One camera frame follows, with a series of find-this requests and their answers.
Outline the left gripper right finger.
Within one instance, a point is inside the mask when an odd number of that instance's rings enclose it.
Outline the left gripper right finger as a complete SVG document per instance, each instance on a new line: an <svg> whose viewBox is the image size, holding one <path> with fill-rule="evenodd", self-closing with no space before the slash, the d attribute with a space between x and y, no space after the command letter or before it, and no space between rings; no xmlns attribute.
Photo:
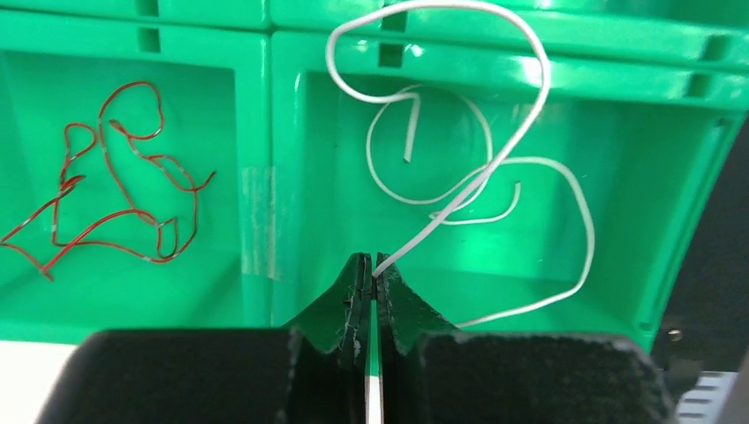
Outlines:
<svg viewBox="0 0 749 424"><path fill-rule="evenodd" d="M374 279L386 423L674 423L633 329L590 303L461 330L403 273Z"/></svg>

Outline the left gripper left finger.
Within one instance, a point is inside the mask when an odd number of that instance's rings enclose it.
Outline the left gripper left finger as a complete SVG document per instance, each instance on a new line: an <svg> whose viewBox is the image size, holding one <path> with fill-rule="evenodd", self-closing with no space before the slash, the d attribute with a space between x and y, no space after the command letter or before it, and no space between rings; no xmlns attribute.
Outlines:
<svg viewBox="0 0 749 424"><path fill-rule="evenodd" d="M362 423L372 261L280 328L111 329L67 360L41 423Z"/></svg>

